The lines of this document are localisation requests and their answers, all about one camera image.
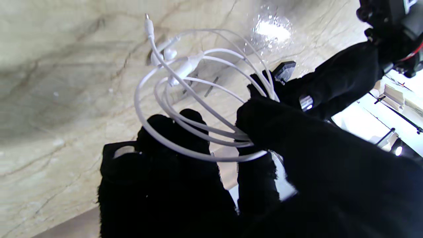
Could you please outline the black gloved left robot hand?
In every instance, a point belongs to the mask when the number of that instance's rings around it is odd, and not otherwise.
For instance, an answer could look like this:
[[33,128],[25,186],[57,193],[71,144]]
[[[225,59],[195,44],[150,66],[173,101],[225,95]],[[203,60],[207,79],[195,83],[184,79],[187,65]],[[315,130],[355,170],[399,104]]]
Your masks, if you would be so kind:
[[302,77],[284,77],[295,65],[294,61],[283,62],[261,75],[273,83],[282,104],[319,120],[329,119],[361,99],[383,77],[379,50],[370,42],[341,50]]

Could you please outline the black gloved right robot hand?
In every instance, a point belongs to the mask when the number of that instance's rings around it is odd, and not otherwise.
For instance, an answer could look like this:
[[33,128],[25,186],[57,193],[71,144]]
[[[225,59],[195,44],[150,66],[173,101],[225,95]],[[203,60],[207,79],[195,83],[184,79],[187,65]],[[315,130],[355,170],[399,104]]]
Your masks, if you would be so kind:
[[176,153],[142,128],[106,144],[101,238],[421,238],[422,166],[265,97],[237,127],[266,151],[238,164],[236,206],[216,162]]

